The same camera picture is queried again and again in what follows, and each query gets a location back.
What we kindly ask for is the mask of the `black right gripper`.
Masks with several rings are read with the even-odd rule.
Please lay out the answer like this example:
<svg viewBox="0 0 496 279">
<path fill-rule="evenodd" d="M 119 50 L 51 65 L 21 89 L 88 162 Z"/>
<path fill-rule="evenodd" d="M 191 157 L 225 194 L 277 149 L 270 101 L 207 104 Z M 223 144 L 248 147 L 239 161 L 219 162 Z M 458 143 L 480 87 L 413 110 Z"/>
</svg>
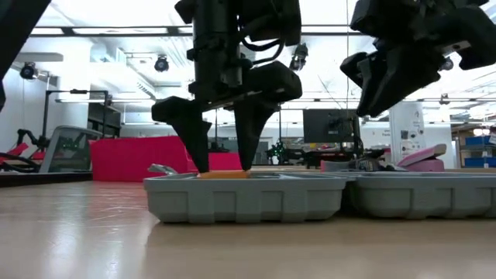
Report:
<svg viewBox="0 0 496 279">
<path fill-rule="evenodd" d="M 496 64 L 496 24 L 481 8 L 488 2 L 357 0 L 350 28 L 373 37 L 376 48 L 356 63 L 362 89 L 357 115 L 380 115 L 438 81 L 449 53 L 461 56 L 464 71 Z"/>
</svg>

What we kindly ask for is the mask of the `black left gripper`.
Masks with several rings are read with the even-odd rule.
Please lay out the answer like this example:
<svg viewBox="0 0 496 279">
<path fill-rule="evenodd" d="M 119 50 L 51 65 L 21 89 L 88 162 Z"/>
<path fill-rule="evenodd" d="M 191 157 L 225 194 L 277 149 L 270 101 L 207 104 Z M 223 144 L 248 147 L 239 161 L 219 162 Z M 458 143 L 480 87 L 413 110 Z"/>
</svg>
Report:
<svg viewBox="0 0 496 279">
<path fill-rule="evenodd" d="M 202 113 L 233 107 L 241 167 L 249 171 L 267 120 L 278 103 L 302 96 L 299 77 L 276 59 L 301 37 L 301 25 L 291 28 L 282 15 L 245 20 L 238 15 L 192 19 L 194 45 L 187 58 L 195 65 L 188 85 L 192 100 L 170 96 L 151 109 L 156 122 L 201 118 Z M 263 101 L 244 101 L 261 98 Z M 210 122 L 180 121 L 175 131 L 200 173 L 209 172 Z"/>
</svg>

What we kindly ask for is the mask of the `yellow tape measure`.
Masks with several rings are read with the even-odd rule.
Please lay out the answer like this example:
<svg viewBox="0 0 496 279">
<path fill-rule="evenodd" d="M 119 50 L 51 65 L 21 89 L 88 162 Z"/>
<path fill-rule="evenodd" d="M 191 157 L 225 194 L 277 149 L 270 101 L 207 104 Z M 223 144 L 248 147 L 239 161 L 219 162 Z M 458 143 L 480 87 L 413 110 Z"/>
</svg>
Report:
<svg viewBox="0 0 496 279">
<path fill-rule="evenodd" d="M 249 170 L 213 170 L 205 173 L 199 173 L 197 178 L 200 179 L 244 179 L 250 177 Z"/>
</svg>

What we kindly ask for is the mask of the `grey plastic tool case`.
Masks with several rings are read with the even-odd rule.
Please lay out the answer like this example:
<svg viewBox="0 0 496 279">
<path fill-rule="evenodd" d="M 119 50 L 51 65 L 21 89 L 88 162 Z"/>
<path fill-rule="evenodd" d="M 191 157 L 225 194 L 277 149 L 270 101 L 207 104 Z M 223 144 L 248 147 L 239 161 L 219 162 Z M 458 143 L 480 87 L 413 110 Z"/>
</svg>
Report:
<svg viewBox="0 0 496 279">
<path fill-rule="evenodd" d="M 496 174 L 338 171 L 253 172 L 145 179 L 148 209 L 161 222 L 305 222 L 345 207 L 377 218 L 496 218 Z"/>
</svg>

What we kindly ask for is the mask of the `black robot with green light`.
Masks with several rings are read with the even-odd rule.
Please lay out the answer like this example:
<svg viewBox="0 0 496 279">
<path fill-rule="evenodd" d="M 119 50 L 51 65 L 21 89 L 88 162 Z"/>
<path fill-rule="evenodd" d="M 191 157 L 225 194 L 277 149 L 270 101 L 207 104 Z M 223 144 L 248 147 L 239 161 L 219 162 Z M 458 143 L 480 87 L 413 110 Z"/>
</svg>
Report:
<svg viewBox="0 0 496 279">
<path fill-rule="evenodd" d="M 290 164 L 288 150 L 284 147 L 284 144 L 280 140 L 278 140 L 269 150 L 266 151 L 266 156 L 270 165 L 275 165 L 275 158 L 277 158 L 277 165 Z"/>
</svg>

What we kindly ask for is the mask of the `white pillar with posters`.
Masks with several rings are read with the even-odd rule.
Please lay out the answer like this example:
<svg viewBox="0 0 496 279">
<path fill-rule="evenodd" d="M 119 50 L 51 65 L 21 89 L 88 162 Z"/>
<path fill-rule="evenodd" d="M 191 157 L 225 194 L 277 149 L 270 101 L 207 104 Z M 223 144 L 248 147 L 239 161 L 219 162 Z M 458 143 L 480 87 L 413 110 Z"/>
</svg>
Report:
<svg viewBox="0 0 496 279">
<path fill-rule="evenodd" d="M 426 148 L 421 102 L 399 102 L 389 109 L 389 119 L 394 164 Z"/>
</svg>

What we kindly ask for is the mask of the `black computer monitor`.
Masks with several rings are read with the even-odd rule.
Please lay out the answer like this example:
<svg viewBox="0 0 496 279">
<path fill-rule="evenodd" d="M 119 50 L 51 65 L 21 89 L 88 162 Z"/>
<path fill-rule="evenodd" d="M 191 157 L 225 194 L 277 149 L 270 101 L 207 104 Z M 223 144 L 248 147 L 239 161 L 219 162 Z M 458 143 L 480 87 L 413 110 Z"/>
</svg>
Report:
<svg viewBox="0 0 496 279">
<path fill-rule="evenodd" d="M 360 138 L 360 123 L 353 109 L 303 110 L 305 143 L 354 143 Z"/>
</svg>

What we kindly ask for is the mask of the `red plastic bin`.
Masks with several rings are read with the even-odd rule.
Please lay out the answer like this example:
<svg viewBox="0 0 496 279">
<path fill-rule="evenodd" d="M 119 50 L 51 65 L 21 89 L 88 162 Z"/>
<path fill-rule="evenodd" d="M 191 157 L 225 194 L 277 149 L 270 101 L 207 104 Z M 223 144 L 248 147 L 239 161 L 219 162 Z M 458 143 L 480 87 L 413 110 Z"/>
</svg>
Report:
<svg viewBox="0 0 496 279">
<path fill-rule="evenodd" d="M 96 181 L 143 182 L 200 173 L 179 136 L 98 139 L 90 144 Z M 241 171 L 238 153 L 208 152 L 209 171 Z"/>
</svg>

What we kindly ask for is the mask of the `blue storage bin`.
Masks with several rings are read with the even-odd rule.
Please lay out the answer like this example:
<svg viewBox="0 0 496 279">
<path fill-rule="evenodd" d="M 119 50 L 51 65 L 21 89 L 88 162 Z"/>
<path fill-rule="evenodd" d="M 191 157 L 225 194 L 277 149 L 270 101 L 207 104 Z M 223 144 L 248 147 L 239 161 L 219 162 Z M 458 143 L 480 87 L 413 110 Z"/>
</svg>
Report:
<svg viewBox="0 0 496 279">
<path fill-rule="evenodd" d="M 496 168 L 496 157 L 468 157 L 464 159 L 465 167 Z"/>
<path fill-rule="evenodd" d="M 471 136 L 465 138 L 467 146 L 496 146 L 496 143 L 491 142 L 490 136 Z"/>
</svg>

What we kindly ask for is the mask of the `black overhead rig bar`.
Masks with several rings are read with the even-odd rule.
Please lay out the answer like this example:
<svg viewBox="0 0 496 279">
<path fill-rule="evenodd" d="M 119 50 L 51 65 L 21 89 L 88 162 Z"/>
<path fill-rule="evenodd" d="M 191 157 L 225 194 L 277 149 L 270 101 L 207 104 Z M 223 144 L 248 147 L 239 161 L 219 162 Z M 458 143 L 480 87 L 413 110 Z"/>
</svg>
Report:
<svg viewBox="0 0 496 279">
<path fill-rule="evenodd" d="M 37 26 L 30 37 L 182 37 L 192 36 L 193 26 Z M 362 36 L 347 25 L 303 25 L 303 36 Z"/>
</svg>

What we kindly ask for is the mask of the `black background rig frame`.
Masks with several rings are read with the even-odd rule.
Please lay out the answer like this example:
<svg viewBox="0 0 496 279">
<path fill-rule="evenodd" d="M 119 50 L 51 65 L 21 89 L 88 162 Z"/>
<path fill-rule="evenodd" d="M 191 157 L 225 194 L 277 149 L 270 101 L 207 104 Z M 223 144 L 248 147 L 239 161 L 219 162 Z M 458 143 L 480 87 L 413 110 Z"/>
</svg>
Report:
<svg viewBox="0 0 496 279">
<path fill-rule="evenodd" d="M 278 139 L 277 139 L 277 153 L 279 155 L 284 151 L 284 144 L 282 142 L 282 108 L 279 107 L 278 110 Z"/>
<path fill-rule="evenodd" d="M 83 89 L 71 89 L 71 90 L 45 90 L 45 99 L 43 106 L 43 127 L 42 127 L 42 138 L 47 137 L 47 123 L 48 123 L 48 114 L 49 114 L 49 105 L 50 105 L 50 96 L 53 94 L 61 94 L 61 93 L 69 93 L 72 95 L 87 95 L 87 98 L 69 98 L 67 102 L 74 101 L 74 104 L 89 104 L 93 101 L 96 103 L 103 104 L 103 116 L 102 116 L 102 131 L 100 132 L 99 137 L 105 137 L 105 127 L 106 127 L 106 108 L 110 104 L 111 97 L 109 96 L 109 92 L 107 90 L 83 90 Z M 93 100 L 90 99 L 89 95 L 103 95 L 103 100 Z M 60 120 L 62 124 L 68 124 L 70 127 L 82 128 L 83 117 L 88 116 L 88 108 L 85 111 L 76 109 L 76 112 L 81 112 L 81 116 L 70 116 L 70 115 L 62 115 Z"/>
</svg>

